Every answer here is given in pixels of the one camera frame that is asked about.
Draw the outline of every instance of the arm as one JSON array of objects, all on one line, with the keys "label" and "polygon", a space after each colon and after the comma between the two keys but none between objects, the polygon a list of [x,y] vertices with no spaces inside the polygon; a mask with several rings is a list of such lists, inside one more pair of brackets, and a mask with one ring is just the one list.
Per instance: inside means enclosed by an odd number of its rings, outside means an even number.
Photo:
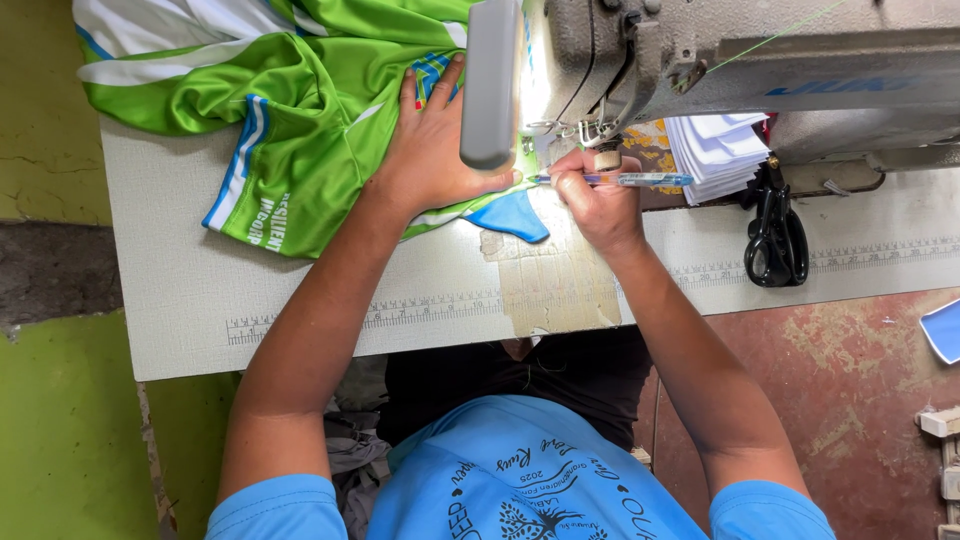
[{"label": "arm", "polygon": [[[766,479],[809,497],[777,412],[663,267],[643,236],[639,188],[589,187],[579,171],[595,152],[551,167],[584,237],[620,280],[663,385],[700,454],[710,495]],[[639,162],[624,159],[624,171]]]},{"label": "arm", "polygon": [[408,69],[387,156],[367,180],[340,230],[297,287],[253,355],[227,431],[218,502],[282,475],[330,478],[324,408],[356,348],[367,306],[407,224],[426,209],[502,190],[508,173],[483,178],[460,162],[463,71],[451,61],[423,112]]}]

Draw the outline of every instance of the ruler markings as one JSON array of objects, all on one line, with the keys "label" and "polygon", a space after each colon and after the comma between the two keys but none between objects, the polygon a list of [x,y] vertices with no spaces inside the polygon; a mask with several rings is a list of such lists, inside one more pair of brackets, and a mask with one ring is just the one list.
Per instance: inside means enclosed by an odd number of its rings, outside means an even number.
[{"label": "ruler markings", "polygon": [[[873,244],[814,249],[810,251],[812,275],[862,270],[881,266],[960,258],[960,235],[931,236],[893,240]],[[668,268],[674,281],[683,290],[732,285],[748,282],[743,260],[723,260]],[[567,283],[566,287],[547,291],[511,291],[483,288],[474,291],[440,293],[394,300],[374,300],[363,322],[364,330],[421,324],[464,317],[503,313],[507,307],[564,307],[595,300],[592,283]],[[623,291],[614,282],[614,292],[604,299],[619,298]],[[259,314],[231,318],[226,321],[227,343],[248,345],[259,343],[274,323],[277,314]]]}]

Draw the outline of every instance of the black scissors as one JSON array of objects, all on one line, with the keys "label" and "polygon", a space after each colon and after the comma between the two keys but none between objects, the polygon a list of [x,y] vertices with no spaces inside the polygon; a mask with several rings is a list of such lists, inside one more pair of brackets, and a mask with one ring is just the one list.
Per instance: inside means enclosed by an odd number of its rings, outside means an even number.
[{"label": "black scissors", "polygon": [[760,166],[756,179],[741,192],[743,209],[754,204],[756,219],[747,228],[750,244],[743,256],[750,281],[761,287],[804,284],[810,269],[806,234],[800,217],[790,208],[790,186],[783,180],[776,156]]}]

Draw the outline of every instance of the blue pen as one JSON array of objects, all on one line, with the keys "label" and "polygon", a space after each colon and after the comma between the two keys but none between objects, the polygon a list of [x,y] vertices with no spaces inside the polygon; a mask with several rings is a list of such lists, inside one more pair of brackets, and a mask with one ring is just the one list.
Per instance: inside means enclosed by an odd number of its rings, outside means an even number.
[{"label": "blue pen", "polygon": [[[629,187],[680,187],[693,184],[693,177],[684,173],[620,173],[584,175],[587,184],[614,184]],[[528,180],[537,184],[550,184],[549,175],[532,176]]]}]

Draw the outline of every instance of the hand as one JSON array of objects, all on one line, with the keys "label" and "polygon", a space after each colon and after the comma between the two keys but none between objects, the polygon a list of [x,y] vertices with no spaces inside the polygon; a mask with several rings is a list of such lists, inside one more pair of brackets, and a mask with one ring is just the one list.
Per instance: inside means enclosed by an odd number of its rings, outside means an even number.
[{"label": "hand", "polygon": [[[590,186],[584,171],[594,172],[596,150],[571,151],[547,169],[550,183],[573,213],[584,238],[607,262],[611,258],[646,249],[640,218],[640,189],[622,185]],[[640,161],[623,158],[623,166],[611,173],[640,172]]]},{"label": "hand", "polygon": [[464,92],[457,92],[452,101],[449,98],[463,70],[464,55],[457,53],[420,112],[415,107],[417,78],[409,68],[403,76],[400,116],[394,136],[387,156],[367,180],[363,192],[385,197],[389,208],[404,212],[407,221],[424,210],[502,191],[522,180],[517,171],[495,177],[480,176],[460,161]]}]

